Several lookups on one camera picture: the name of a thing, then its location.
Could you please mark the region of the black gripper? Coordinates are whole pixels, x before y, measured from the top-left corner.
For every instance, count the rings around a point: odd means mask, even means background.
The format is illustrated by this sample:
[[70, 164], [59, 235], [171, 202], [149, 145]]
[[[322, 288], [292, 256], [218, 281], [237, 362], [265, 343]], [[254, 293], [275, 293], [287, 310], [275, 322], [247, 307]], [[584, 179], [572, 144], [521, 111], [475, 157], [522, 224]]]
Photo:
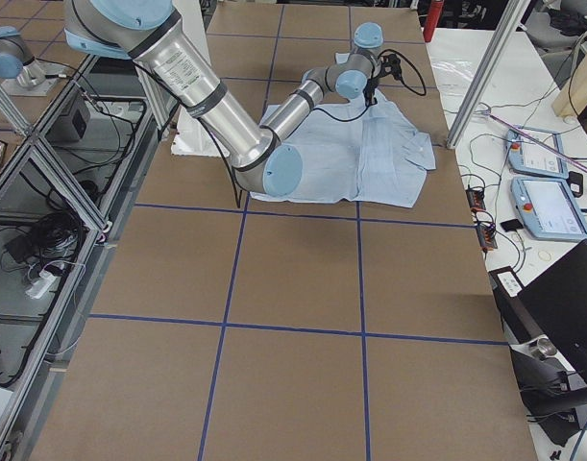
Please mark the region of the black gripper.
[[377, 102], [376, 99], [376, 90], [378, 87], [378, 80], [377, 79], [369, 79], [366, 83], [366, 86], [363, 89], [363, 96], [364, 101], [366, 104], [375, 104]]

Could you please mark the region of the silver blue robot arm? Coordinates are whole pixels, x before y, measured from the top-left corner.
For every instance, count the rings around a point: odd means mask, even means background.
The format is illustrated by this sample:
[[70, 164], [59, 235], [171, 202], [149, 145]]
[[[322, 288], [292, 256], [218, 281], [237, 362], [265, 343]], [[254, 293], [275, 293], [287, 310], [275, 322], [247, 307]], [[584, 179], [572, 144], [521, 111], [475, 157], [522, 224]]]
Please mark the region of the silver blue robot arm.
[[44, 97], [57, 78], [57, 71], [48, 78], [47, 66], [13, 26], [0, 26], [0, 80], [9, 95]]
[[172, 2], [67, 1], [64, 14], [71, 48], [132, 61], [214, 133], [228, 150], [231, 176], [242, 188], [273, 197], [292, 193], [303, 174], [301, 155], [285, 140], [327, 94], [353, 100], [379, 73], [382, 29], [366, 22], [355, 30], [345, 62], [307, 71], [301, 85], [258, 124], [187, 37]]

